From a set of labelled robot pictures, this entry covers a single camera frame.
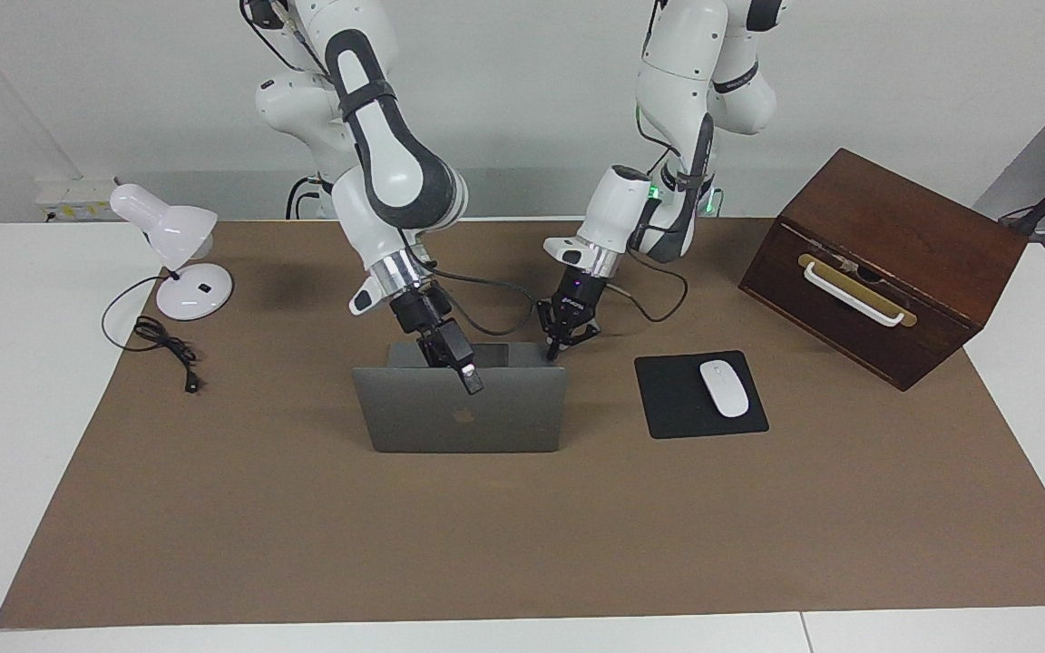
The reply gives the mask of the grey Apple laptop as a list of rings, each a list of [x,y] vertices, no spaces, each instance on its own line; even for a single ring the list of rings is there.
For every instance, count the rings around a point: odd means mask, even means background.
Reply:
[[[353,368],[373,449],[395,453],[559,450],[568,372],[528,342],[477,343],[483,389],[469,395],[452,369],[432,368],[414,343],[389,347],[386,366]]]

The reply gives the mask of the black mouse pad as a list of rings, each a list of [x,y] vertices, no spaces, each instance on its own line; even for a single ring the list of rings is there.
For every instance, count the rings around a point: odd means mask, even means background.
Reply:
[[[749,394],[750,409],[728,419],[718,414],[702,384],[699,365],[713,359],[732,363]],[[738,350],[692,355],[643,356],[634,362],[641,401],[654,439],[767,433],[770,423],[744,353]]]

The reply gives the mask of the white computer mouse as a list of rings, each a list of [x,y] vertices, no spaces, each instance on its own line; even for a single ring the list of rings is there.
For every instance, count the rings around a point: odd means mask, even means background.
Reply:
[[[699,365],[699,374],[718,414],[735,419],[749,412],[749,394],[732,363],[723,359],[702,363]]]

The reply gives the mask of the brown table mat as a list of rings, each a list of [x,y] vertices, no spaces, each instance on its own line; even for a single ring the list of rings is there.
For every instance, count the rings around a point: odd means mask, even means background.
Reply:
[[[541,454],[374,451],[353,368],[401,340],[348,313],[330,221],[216,228],[236,289],[121,356],[0,628],[549,619],[1045,605],[1045,489],[962,353],[900,392],[738,289],[767,231],[709,224],[683,310],[616,297],[563,356]],[[654,439],[634,362],[744,353],[768,432]]]

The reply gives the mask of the white desk lamp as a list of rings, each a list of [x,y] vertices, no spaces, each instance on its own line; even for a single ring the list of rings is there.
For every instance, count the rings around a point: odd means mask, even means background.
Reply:
[[[235,281],[227,269],[204,263],[219,221],[214,211],[170,204],[137,183],[111,193],[111,208],[140,228],[167,277],[156,293],[156,306],[173,321],[191,322],[214,314],[228,302]]]

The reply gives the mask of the brown wooden box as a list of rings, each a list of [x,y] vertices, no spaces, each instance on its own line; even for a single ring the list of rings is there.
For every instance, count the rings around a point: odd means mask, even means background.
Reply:
[[[739,286],[908,390],[986,327],[1025,248],[995,220],[841,149],[779,212]],[[808,284],[800,255],[908,308],[916,326],[879,326]]]

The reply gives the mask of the white power strip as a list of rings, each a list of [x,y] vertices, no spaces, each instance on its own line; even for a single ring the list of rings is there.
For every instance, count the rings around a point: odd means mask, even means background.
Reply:
[[[117,186],[114,177],[41,182],[34,207],[47,223],[121,220],[111,207]]]

